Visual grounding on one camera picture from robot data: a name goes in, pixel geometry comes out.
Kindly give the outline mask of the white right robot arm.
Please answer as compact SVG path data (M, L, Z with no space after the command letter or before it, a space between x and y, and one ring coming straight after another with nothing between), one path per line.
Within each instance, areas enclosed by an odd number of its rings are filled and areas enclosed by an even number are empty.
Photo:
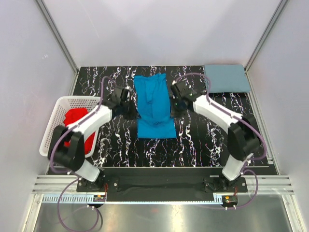
M181 117L189 110L208 118L227 134L229 157L222 170L219 186L223 191L236 187L236 179L241 175L247 162L261 145L254 116L244 117L212 100L208 95L196 92L184 81L174 81L170 86L173 96L171 117Z

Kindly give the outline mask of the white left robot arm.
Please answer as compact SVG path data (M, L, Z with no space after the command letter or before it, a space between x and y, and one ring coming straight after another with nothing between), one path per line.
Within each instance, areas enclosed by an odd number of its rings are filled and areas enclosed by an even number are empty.
M84 143L101 126L117 116L123 116L126 120L140 118L131 87L116 86L107 99L100 98L94 109L81 119L66 127L56 126L47 156L51 167L54 163L59 164L86 179L93 191L100 191L104 187L104 173L86 160Z

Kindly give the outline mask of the bright blue t-shirt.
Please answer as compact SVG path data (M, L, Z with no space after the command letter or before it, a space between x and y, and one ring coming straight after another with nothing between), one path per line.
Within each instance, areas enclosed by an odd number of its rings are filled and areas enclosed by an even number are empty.
M137 110L140 114L139 139L175 139L174 120L170 117L170 99L166 74L135 76Z

